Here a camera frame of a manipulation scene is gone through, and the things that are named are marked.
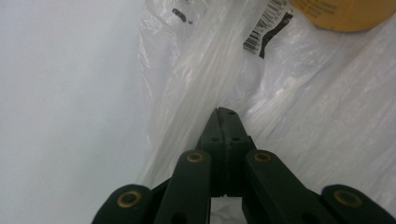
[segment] crumpled plastic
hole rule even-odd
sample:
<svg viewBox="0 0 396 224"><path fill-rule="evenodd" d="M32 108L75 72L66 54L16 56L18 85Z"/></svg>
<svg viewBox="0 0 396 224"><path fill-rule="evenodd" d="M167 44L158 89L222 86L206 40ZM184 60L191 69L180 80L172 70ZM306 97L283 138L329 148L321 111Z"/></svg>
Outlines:
<svg viewBox="0 0 396 224"><path fill-rule="evenodd" d="M396 17L347 34L294 10L263 60L242 44L267 2L147 0L139 58L148 155L140 183L152 188L170 177L210 113L224 106L307 188L349 185L396 216ZM211 221L246 223L240 200L212 200Z"/></svg>

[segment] white wall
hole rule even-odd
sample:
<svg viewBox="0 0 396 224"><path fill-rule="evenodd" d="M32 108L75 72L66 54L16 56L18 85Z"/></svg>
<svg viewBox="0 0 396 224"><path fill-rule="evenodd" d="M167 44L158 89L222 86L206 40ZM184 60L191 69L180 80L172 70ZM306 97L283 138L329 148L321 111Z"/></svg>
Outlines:
<svg viewBox="0 0 396 224"><path fill-rule="evenodd" d="M136 180L143 3L0 2L0 223L90 223Z"/></svg>

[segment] barcode label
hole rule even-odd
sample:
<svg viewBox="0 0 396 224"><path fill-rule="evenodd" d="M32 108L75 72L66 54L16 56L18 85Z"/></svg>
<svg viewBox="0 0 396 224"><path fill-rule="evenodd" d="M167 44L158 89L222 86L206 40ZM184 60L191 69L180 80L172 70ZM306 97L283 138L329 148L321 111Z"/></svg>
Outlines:
<svg viewBox="0 0 396 224"><path fill-rule="evenodd" d="M287 0L269 0L256 27L244 42L244 49L256 54L262 48L262 38L282 21L286 12L291 11Z"/></svg>

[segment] plastic wrap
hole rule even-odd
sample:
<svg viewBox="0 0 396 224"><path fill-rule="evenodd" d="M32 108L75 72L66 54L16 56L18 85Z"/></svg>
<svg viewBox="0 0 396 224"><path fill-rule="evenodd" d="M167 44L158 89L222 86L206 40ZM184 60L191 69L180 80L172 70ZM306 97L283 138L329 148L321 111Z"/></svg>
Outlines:
<svg viewBox="0 0 396 224"><path fill-rule="evenodd" d="M346 184L396 216L396 18L342 34L294 11L263 60L242 45L267 2L147 1L139 57L149 147L140 182L168 178L221 105L309 189ZM212 200L212 223L246 222L239 208Z"/></svg>

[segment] yellow object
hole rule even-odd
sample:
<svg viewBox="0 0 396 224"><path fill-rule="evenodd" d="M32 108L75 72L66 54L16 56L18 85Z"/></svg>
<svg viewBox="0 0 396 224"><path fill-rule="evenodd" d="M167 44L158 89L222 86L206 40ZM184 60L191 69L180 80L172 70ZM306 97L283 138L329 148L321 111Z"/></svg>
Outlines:
<svg viewBox="0 0 396 224"><path fill-rule="evenodd" d="M375 27L396 11L396 0L292 0L315 25L353 32Z"/></svg>

